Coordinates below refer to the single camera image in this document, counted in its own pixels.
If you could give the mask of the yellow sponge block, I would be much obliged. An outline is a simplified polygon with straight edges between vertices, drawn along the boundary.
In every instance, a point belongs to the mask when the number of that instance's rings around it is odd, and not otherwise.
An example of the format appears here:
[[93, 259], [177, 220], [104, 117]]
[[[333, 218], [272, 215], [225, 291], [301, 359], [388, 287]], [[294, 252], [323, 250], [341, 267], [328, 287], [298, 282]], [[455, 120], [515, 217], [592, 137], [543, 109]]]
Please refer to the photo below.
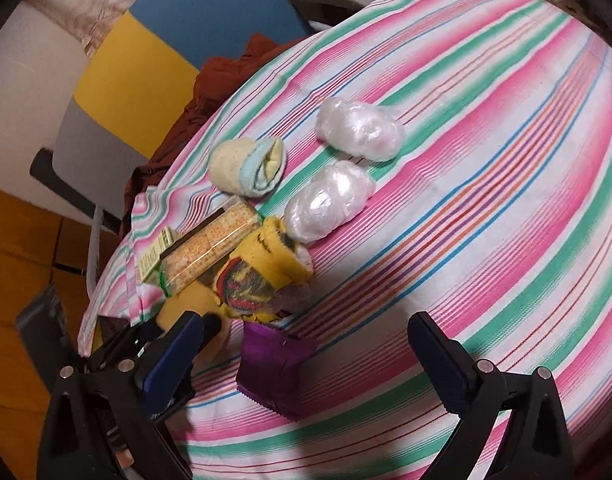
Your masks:
[[196, 365], [207, 366], [216, 360], [218, 353], [228, 341], [231, 320], [222, 313], [219, 297], [199, 281], [194, 281], [178, 295], [168, 298], [155, 316], [156, 324], [167, 332], [185, 311], [192, 311], [202, 316], [208, 315], [210, 321], [219, 318], [219, 332], [195, 358]]

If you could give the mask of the purple snack pouch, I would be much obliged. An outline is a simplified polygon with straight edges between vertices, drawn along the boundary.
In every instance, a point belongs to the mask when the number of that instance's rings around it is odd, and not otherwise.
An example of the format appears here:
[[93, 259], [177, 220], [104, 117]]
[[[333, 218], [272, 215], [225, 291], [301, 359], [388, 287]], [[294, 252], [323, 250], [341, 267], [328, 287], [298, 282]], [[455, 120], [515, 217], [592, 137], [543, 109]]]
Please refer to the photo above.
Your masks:
[[243, 327], [236, 389], [284, 418], [300, 420], [301, 368], [313, 357], [317, 344], [268, 325], [246, 322]]

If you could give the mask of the green white small box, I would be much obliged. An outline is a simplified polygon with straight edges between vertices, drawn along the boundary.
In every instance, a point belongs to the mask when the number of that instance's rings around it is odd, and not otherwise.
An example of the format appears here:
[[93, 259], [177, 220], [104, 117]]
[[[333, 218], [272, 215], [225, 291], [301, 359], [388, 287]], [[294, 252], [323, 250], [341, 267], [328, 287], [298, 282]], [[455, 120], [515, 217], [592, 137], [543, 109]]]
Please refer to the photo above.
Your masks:
[[141, 283], [152, 281], [153, 273], [161, 264], [161, 255], [166, 252], [177, 240], [181, 234], [169, 226], [164, 226], [152, 240], [149, 247], [141, 254], [137, 261], [138, 275]]

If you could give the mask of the yellow patterned rolled sock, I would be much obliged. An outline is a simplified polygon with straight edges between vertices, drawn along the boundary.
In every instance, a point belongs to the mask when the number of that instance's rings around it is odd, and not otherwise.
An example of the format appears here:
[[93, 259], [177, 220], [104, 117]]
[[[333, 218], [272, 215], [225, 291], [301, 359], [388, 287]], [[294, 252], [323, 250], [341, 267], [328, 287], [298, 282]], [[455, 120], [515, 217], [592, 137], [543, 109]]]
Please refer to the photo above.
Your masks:
[[268, 217], [231, 252], [213, 290], [228, 318], [271, 324], [306, 309], [312, 277], [308, 249]]

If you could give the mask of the cracker pack clear wrap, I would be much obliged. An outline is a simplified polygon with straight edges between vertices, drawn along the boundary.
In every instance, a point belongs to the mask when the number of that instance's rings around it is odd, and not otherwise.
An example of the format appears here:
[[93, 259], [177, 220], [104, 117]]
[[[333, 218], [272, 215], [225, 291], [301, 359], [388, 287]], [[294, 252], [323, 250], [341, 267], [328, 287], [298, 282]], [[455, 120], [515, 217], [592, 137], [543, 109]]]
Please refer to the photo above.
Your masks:
[[257, 210], [241, 197], [230, 197], [163, 252], [158, 284], [164, 294], [179, 294], [259, 226]]

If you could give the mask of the striped pink green tablecloth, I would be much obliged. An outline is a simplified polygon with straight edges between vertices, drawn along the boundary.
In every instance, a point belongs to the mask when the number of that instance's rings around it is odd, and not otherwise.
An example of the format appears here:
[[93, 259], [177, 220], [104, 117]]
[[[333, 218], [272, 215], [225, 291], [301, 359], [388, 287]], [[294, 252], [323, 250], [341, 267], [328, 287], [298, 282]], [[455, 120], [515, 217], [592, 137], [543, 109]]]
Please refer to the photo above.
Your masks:
[[169, 422], [194, 477], [420, 478], [457, 421], [409, 347], [420, 310], [502, 370], [548, 367], [577, 456], [612, 439], [612, 49], [543, 0], [379, 0], [265, 66], [136, 200], [79, 349], [99, 315], [140, 322], [161, 307], [138, 258], [164, 226], [189, 229], [222, 203], [207, 177], [219, 143], [284, 141], [265, 216], [335, 162], [315, 137], [330, 96], [390, 108], [405, 142], [371, 168], [364, 211], [312, 246], [309, 307], [281, 323], [318, 345], [303, 419], [236, 389], [234, 323]]

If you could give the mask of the cream blue rolled sock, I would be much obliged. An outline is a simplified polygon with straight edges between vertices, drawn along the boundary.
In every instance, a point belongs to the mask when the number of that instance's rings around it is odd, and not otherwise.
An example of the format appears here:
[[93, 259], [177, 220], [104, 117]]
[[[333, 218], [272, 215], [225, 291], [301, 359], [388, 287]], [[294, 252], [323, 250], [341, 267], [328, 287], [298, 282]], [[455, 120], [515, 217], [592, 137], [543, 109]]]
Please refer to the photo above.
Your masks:
[[221, 192], [257, 198], [278, 186], [286, 164], [281, 139], [237, 138], [220, 143], [211, 153], [208, 177]]

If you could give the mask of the white plastic bag bundle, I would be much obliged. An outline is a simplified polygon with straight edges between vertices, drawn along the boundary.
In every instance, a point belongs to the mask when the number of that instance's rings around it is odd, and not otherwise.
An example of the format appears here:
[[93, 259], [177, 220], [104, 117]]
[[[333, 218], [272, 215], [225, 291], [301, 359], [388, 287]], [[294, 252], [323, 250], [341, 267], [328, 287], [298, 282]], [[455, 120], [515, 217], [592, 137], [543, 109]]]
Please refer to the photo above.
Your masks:
[[388, 107], [328, 98], [319, 108], [315, 135], [350, 156], [388, 162], [399, 154], [406, 133]]

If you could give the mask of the blue yellow grey chair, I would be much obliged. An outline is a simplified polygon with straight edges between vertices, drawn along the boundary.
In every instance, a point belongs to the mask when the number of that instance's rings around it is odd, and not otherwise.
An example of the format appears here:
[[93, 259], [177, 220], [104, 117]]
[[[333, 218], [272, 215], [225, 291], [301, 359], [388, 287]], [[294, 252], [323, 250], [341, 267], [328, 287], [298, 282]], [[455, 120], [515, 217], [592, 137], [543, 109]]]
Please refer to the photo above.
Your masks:
[[240, 56], [256, 32], [303, 39], [327, 24], [318, 4], [357, 12], [373, 1], [136, 0], [93, 54], [30, 175], [118, 232], [132, 170], [161, 144], [209, 58]]

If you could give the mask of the dark red garment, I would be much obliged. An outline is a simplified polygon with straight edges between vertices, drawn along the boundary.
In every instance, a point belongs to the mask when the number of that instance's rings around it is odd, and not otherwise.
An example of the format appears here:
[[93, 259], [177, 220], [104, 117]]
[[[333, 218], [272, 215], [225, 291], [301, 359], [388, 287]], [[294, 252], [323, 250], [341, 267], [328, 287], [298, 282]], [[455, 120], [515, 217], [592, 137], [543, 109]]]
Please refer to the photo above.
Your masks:
[[131, 229], [131, 214], [140, 193], [157, 185], [175, 159], [217, 110], [239, 90], [251, 76], [304, 38], [277, 44], [262, 34], [249, 38], [240, 58], [213, 56], [197, 74], [192, 99], [171, 126], [148, 162], [132, 171], [124, 189], [124, 215], [120, 223], [120, 239]]

